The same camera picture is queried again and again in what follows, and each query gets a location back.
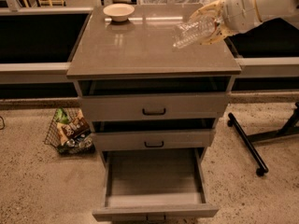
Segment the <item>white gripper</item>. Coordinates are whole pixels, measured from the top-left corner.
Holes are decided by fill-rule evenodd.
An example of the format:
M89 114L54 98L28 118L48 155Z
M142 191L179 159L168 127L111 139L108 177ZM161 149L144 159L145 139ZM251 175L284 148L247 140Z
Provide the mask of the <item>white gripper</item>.
M195 10L189 21L214 21L214 30L200 41L201 45L244 34L261 24L256 0L217 0Z

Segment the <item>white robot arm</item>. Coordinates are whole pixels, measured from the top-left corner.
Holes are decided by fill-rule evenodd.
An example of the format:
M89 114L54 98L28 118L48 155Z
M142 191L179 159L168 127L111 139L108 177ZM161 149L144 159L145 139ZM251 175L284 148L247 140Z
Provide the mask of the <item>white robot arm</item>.
M190 22L203 23L201 45L244 34L266 21L298 14L298 0L217 0L203 6L190 16Z

